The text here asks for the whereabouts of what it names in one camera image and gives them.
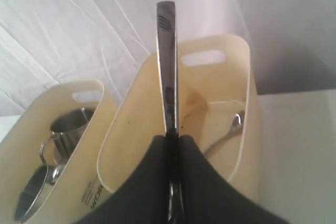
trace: metal spoon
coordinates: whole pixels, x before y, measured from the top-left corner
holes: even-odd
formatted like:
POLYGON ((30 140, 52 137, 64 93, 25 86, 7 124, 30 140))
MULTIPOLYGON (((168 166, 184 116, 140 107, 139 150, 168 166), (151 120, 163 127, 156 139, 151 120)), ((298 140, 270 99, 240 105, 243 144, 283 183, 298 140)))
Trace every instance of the metal spoon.
POLYGON ((220 139, 215 141, 213 144, 211 144, 205 152, 203 152, 205 157, 208 157, 209 154, 217 147, 220 145, 222 141, 228 140, 233 136, 236 136, 243 132, 243 127, 244 127, 244 117, 245 117, 245 111, 240 111, 239 113, 235 114, 235 118, 232 121, 231 127, 229 131, 222 136, 220 139))

